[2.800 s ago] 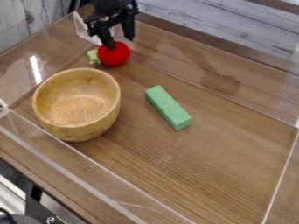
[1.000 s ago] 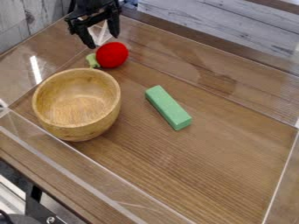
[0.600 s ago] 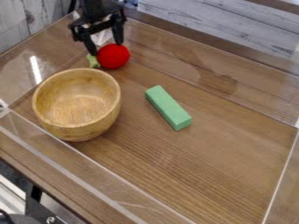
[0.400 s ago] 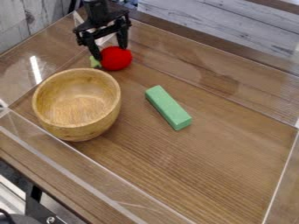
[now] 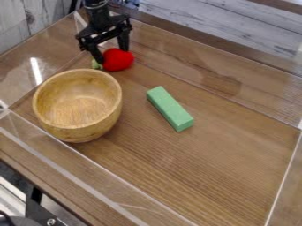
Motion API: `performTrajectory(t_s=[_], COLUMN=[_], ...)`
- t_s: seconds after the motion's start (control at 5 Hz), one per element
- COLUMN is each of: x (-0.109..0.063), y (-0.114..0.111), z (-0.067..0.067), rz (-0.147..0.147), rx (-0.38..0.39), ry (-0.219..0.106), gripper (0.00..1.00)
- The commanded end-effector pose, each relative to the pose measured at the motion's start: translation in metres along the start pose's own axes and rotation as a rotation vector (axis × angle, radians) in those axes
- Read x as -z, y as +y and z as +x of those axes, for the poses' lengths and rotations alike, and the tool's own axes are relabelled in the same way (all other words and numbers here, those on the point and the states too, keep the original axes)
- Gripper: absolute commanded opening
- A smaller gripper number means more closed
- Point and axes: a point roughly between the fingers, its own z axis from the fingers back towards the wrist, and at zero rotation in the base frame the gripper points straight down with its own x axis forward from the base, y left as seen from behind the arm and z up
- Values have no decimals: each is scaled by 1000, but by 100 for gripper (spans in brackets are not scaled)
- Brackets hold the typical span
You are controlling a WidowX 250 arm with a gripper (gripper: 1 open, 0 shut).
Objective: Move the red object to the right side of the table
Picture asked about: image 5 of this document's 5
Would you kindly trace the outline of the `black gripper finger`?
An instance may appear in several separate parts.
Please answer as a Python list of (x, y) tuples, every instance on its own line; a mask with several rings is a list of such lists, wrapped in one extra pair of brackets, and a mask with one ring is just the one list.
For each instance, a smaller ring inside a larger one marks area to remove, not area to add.
[(85, 44), (85, 48), (87, 48), (87, 51), (91, 53), (93, 59), (96, 60), (96, 62), (99, 64), (103, 64), (104, 63), (104, 57), (103, 57), (103, 54), (99, 50), (99, 47), (97, 47), (97, 43), (96, 42), (88, 42)]
[(128, 51), (129, 49), (129, 32), (124, 31), (117, 37), (117, 45), (123, 51)]

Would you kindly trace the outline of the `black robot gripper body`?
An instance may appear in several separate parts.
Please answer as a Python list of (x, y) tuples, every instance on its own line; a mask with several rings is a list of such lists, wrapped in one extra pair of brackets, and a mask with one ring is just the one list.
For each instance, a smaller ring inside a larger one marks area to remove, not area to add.
[(109, 0), (83, 0), (88, 23), (85, 28), (75, 35), (81, 50), (85, 44), (97, 44), (116, 38), (124, 31), (131, 32), (132, 25), (128, 14), (112, 15), (108, 9)]

